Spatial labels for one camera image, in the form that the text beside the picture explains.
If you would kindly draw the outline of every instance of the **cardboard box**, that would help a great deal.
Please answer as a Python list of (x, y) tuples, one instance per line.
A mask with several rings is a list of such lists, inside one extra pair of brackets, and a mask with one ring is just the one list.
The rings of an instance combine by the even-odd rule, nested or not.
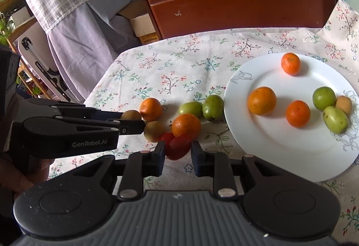
[(159, 41), (143, 0), (130, 3), (119, 12), (119, 15), (130, 20), (136, 36), (143, 45)]

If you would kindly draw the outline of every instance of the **green fruit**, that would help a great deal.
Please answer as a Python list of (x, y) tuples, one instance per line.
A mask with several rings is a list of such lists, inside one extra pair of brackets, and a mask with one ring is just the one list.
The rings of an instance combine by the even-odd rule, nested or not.
[(203, 103), (203, 115), (208, 121), (220, 121), (224, 117), (223, 99), (218, 95), (210, 95)]
[(326, 86), (316, 89), (313, 93), (313, 104), (320, 111), (333, 106), (335, 104), (334, 91)]
[(341, 134), (348, 127), (349, 120), (345, 112), (334, 106), (324, 109), (323, 120), (327, 128), (334, 134)]
[(191, 113), (191, 114), (197, 116), (198, 118), (201, 118), (203, 115), (202, 103), (200, 103), (198, 101), (186, 102), (179, 107), (178, 113), (179, 114)]

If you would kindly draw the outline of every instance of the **human hand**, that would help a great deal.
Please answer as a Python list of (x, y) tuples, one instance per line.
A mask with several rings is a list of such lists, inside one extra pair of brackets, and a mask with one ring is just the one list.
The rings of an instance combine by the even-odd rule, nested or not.
[(14, 198), (16, 198), (23, 191), (33, 187), (34, 184), (46, 181), (49, 166), (53, 162), (53, 159), (42, 159), (39, 161), (38, 167), (25, 176), (10, 161), (0, 158), (0, 184), (14, 191)]

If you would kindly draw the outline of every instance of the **mandarin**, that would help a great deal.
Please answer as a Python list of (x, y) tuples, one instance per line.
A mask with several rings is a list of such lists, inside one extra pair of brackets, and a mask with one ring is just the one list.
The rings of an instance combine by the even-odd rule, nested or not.
[(311, 110), (304, 101), (296, 100), (288, 105), (285, 117), (291, 126), (302, 128), (309, 122)]
[(252, 91), (247, 98), (247, 106), (255, 115), (267, 115), (277, 105), (277, 97), (269, 87), (260, 87)]
[(191, 139), (198, 137), (201, 131), (201, 122), (197, 116), (184, 113), (175, 118), (172, 123), (172, 134), (175, 137), (188, 135)]
[(140, 105), (140, 114), (146, 121), (155, 121), (162, 114), (162, 105), (156, 98), (147, 98)]
[(286, 53), (281, 60), (281, 66), (285, 73), (294, 76), (299, 73), (300, 59), (296, 54)]

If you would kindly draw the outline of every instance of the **potted plant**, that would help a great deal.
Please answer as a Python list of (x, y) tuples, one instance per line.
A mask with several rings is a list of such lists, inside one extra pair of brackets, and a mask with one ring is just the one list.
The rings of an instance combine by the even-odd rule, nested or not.
[(0, 12), (0, 44), (9, 46), (8, 38), (14, 30), (14, 22), (7, 20), (3, 13)]

